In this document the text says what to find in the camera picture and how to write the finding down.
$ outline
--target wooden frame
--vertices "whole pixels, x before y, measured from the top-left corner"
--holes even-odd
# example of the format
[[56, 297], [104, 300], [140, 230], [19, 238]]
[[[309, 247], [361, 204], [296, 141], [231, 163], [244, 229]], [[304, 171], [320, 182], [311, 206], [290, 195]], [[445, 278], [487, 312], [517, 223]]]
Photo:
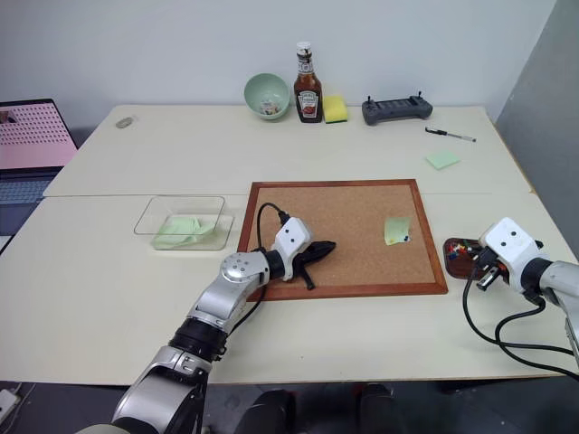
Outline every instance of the wooden frame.
[[250, 237], [252, 235], [253, 219], [257, 207], [258, 196], [261, 189], [265, 188], [291, 188], [291, 187], [338, 187], [338, 186], [381, 186], [381, 185], [407, 185], [410, 188], [413, 204], [421, 228], [423, 241], [428, 254], [428, 260], [434, 276], [433, 282], [426, 283], [385, 283], [367, 285], [349, 285], [337, 288], [320, 287], [313, 291], [304, 293], [296, 291], [295, 288], [277, 287], [276, 291], [270, 291], [265, 297], [266, 300], [301, 299], [301, 298], [325, 298], [325, 297], [371, 297], [385, 295], [427, 295], [446, 294], [448, 289], [442, 274], [441, 263], [438, 260], [434, 241], [426, 213], [422, 205], [422, 198], [418, 190], [418, 185], [414, 179], [396, 180], [371, 180], [371, 181], [320, 181], [320, 182], [272, 182], [253, 183], [250, 191], [245, 219], [242, 226], [242, 234], [238, 245], [238, 251], [247, 251]]

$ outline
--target pink laptop screen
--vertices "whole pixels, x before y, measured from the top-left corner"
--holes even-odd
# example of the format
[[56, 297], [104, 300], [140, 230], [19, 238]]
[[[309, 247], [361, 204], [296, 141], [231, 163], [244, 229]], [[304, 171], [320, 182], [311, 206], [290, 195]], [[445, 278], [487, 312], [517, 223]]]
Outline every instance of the pink laptop screen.
[[51, 102], [0, 106], [0, 169], [63, 166], [75, 153]]

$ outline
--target black remote controller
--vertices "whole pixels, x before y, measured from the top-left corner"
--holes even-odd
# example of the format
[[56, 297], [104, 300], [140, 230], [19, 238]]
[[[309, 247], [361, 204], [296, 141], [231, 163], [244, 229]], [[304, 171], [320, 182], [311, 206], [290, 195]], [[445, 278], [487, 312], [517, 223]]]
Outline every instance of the black remote controller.
[[362, 114], [368, 125], [374, 125], [381, 120], [396, 118], [422, 118], [426, 119], [432, 113], [432, 106], [418, 96], [408, 99], [390, 99], [388, 101], [374, 101], [368, 97], [368, 101], [362, 103]]

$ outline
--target small gray object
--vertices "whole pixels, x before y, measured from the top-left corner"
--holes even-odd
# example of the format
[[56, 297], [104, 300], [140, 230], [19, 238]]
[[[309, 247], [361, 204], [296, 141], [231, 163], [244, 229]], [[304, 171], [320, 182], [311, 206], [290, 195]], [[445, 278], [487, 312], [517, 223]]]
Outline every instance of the small gray object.
[[119, 122], [117, 122], [115, 125], [117, 126], [117, 128], [126, 128], [132, 123], [133, 123], [133, 118], [123, 118]]

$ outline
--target laptop keyboard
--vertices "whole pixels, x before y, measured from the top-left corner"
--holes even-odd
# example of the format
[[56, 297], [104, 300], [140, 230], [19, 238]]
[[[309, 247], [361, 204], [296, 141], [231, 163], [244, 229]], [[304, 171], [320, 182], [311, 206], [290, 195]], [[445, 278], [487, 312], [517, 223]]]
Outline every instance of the laptop keyboard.
[[51, 180], [0, 183], [0, 205], [39, 202], [50, 183]]

